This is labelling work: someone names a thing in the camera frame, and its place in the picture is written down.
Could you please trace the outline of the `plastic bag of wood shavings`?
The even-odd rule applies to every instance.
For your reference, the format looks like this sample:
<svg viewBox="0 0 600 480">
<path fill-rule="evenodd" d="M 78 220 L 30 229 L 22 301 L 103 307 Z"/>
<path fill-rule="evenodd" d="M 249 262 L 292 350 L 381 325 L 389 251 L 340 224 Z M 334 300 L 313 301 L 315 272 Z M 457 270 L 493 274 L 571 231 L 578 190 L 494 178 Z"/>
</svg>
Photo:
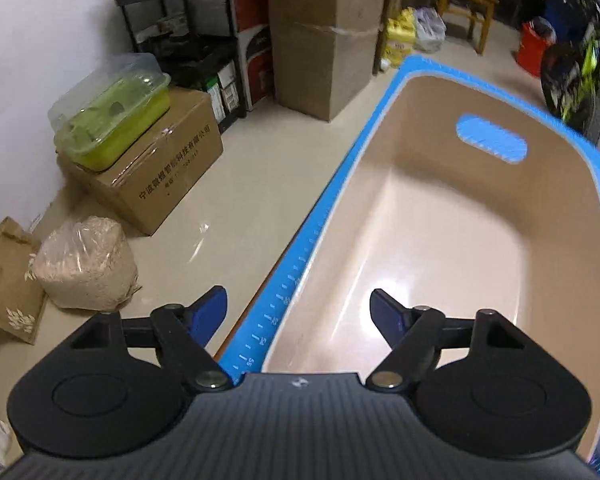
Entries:
<svg viewBox="0 0 600 480">
<path fill-rule="evenodd" d="M 113 311 L 140 289 L 122 225 L 96 216 L 66 223 L 50 234 L 30 258 L 27 278 L 67 310 Z"/>
</svg>

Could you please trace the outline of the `brown paper bag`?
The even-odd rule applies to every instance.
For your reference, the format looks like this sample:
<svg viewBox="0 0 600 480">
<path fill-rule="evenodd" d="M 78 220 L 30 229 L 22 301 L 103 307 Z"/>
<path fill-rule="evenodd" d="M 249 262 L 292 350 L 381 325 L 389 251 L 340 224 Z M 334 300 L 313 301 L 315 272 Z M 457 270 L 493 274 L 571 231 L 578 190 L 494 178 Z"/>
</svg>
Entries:
<svg viewBox="0 0 600 480">
<path fill-rule="evenodd" d="M 14 219 L 0 223 L 0 330 L 34 344 L 45 292 L 30 273 L 40 241 Z"/>
</svg>

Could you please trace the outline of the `cardboard box under green tray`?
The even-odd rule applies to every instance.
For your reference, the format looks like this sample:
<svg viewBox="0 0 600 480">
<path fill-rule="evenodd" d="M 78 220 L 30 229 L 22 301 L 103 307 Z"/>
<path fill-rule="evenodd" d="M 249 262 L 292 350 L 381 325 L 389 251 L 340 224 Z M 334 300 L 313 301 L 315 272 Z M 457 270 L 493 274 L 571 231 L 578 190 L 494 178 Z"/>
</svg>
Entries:
<svg viewBox="0 0 600 480">
<path fill-rule="evenodd" d="M 152 235 L 223 153 L 211 98 L 174 88 L 171 107 L 107 170 L 87 170 L 60 155 L 62 171 L 100 204 Z"/>
</svg>

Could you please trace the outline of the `green tray with clear lid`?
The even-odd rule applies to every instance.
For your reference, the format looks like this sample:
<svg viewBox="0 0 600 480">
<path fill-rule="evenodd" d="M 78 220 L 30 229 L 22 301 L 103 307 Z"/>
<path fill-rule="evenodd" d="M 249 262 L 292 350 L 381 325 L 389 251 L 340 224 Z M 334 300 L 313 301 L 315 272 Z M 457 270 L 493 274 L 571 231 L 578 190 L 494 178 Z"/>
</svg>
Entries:
<svg viewBox="0 0 600 480">
<path fill-rule="evenodd" d="M 91 171 L 108 169 L 170 110 L 170 82 L 149 53 L 110 58 L 48 111 L 56 152 Z"/>
</svg>

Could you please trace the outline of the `green black bicycle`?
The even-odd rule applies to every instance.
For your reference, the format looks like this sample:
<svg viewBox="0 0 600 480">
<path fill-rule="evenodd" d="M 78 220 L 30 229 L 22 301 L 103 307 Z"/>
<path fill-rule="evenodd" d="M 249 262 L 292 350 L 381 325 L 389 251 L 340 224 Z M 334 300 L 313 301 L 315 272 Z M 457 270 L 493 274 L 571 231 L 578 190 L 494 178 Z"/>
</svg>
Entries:
<svg viewBox="0 0 600 480">
<path fill-rule="evenodd" d="M 597 145 L 600 142 L 600 9 L 580 44 L 548 47 L 540 69 L 550 114 Z"/>
</svg>

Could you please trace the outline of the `red bucket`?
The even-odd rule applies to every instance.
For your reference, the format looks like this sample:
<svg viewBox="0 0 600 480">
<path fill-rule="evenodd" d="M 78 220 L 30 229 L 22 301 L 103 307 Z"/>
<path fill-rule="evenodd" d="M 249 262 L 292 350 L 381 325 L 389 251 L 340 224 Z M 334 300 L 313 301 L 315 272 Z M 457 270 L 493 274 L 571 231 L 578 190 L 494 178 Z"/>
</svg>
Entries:
<svg viewBox="0 0 600 480">
<path fill-rule="evenodd" d="M 544 18 L 524 23 L 516 53 L 517 64 L 530 75 L 539 77 L 544 52 L 555 41 L 555 29 Z"/>
</svg>

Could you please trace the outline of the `white plastic bag on floor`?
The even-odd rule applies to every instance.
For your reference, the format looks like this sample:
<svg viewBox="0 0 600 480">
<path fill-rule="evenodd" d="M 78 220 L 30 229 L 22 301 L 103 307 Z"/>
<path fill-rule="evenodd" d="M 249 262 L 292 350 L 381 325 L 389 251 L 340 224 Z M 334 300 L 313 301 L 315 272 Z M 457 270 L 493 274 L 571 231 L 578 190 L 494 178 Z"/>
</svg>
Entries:
<svg viewBox="0 0 600 480">
<path fill-rule="evenodd" d="M 414 12 L 416 48 L 422 52 L 437 52 L 445 40 L 446 26 L 433 8 L 419 8 Z"/>
</svg>

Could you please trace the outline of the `yellow plastic jug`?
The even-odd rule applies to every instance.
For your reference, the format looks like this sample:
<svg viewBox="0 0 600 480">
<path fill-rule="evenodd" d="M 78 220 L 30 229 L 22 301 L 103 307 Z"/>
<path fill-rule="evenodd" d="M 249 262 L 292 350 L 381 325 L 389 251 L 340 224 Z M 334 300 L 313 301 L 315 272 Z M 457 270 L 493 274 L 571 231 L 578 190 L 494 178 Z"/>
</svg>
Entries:
<svg viewBox="0 0 600 480">
<path fill-rule="evenodd" d="M 386 26 L 384 58 L 391 67 L 399 67 L 409 56 L 416 42 L 415 11 L 403 9 L 395 18 L 389 18 Z"/>
</svg>

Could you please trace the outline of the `black metal shelf rack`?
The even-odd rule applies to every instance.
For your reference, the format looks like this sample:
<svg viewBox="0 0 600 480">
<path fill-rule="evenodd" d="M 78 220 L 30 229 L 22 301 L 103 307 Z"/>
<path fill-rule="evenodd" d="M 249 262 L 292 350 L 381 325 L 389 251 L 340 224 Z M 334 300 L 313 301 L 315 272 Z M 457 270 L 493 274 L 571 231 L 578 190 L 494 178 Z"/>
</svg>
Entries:
<svg viewBox="0 0 600 480">
<path fill-rule="evenodd" d="M 193 0 L 114 0 L 134 53 L 153 55 L 172 84 L 207 92 L 221 132 L 247 115 L 233 0 L 221 0 L 227 32 L 206 34 Z"/>
</svg>

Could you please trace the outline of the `wooden chair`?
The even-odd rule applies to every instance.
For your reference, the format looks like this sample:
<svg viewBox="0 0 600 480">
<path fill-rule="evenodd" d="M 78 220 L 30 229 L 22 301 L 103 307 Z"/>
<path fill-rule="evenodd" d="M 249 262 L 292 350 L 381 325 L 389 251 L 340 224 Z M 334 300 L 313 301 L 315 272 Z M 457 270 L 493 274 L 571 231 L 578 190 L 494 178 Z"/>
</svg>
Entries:
<svg viewBox="0 0 600 480">
<path fill-rule="evenodd" d="M 478 55 L 483 55 L 498 0 L 434 0 L 434 3 L 440 16 L 449 13 L 468 19 L 468 41 L 474 40 L 475 27 L 480 25 L 475 51 Z"/>
</svg>

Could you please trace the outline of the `tall stacked cardboard boxes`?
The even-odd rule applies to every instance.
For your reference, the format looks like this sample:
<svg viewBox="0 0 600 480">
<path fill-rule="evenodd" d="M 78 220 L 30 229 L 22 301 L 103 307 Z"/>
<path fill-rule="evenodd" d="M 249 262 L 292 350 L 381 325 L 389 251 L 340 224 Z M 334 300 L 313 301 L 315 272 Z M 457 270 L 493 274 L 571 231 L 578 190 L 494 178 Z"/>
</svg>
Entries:
<svg viewBox="0 0 600 480">
<path fill-rule="evenodd" d="M 268 0 L 275 97 L 333 120 L 370 82 L 384 0 Z"/>
</svg>

